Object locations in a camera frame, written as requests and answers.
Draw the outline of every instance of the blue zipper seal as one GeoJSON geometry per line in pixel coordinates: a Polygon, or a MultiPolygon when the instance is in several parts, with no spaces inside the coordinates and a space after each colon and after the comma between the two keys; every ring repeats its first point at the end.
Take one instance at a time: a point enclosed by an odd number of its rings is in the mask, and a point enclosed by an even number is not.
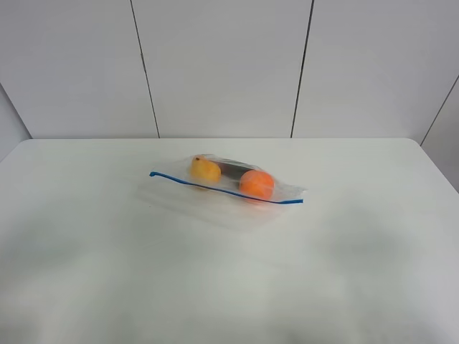
{"type": "Polygon", "coordinates": [[[221,188],[212,188],[211,186],[205,186],[205,185],[200,185],[200,184],[196,184],[196,183],[190,183],[189,181],[184,181],[183,179],[178,179],[178,178],[175,178],[175,177],[170,176],[170,175],[168,175],[168,174],[164,174],[164,173],[160,173],[160,172],[151,172],[151,173],[150,173],[150,177],[154,177],[154,176],[164,177],[164,178],[170,179],[171,181],[175,181],[175,182],[177,182],[177,183],[184,184],[184,185],[198,186],[198,187],[200,187],[200,188],[207,188],[207,189],[209,189],[209,190],[225,192],[226,194],[230,194],[230,195],[233,195],[233,196],[242,197],[242,198],[244,198],[244,199],[253,199],[253,200],[256,200],[256,201],[267,202],[267,203],[273,203],[273,204],[296,204],[296,203],[303,203],[303,199],[289,199],[289,200],[287,200],[287,201],[279,201],[279,202],[276,202],[276,201],[268,201],[268,200],[266,200],[266,199],[257,199],[257,198],[255,198],[255,197],[250,197],[250,196],[242,195],[241,193],[237,193],[237,192],[233,192],[233,191],[223,190],[223,189],[221,189],[221,188]]]}

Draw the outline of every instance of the white table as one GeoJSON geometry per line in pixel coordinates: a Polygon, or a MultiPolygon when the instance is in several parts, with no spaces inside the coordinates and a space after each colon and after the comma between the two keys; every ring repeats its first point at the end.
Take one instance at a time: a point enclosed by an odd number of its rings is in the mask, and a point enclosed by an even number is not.
{"type": "Polygon", "coordinates": [[[459,195],[406,139],[29,140],[0,163],[2,344],[459,343],[459,195]],[[309,189],[148,173],[214,153],[309,189]]]}

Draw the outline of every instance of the ziplock bag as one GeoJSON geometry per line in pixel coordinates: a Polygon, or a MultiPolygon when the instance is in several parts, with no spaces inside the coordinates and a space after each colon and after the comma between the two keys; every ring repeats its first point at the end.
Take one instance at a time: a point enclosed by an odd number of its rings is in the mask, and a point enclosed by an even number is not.
{"type": "Polygon", "coordinates": [[[160,176],[177,183],[223,192],[251,201],[274,204],[303,203],[304,188],[273,178],[261,168],[202,154],[175,163],[158,166],[150,176],[160,176]]]}

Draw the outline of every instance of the transparent plastic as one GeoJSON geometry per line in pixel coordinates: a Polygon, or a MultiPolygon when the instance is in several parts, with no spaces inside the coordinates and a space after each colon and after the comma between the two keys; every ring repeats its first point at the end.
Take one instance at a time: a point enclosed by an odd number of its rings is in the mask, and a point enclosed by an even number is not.
{"type": "Polygon", "coordinates": [[[273,204],[303,203],[304,188],[282,183],[258,166],[212,154],[158,166],[150,176],[273,204]]]}

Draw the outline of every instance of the orange fruit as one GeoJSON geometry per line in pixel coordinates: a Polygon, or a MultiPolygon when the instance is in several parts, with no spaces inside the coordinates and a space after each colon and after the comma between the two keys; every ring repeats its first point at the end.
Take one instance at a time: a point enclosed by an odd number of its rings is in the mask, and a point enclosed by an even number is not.
{"type": "Polygon", "coordinates": [[[264,171],[250,170],[242,175],[239,190],[248,196],[268,200],[273,195],[274,179],[264,171]]]}
{"type": "Polygon", "coordinates": [[[195,183],[215,184],[222,177],[220,167],[213,161],[207,160],[204,156],[195,156],[193,158],[189,174],[195,183]]]}

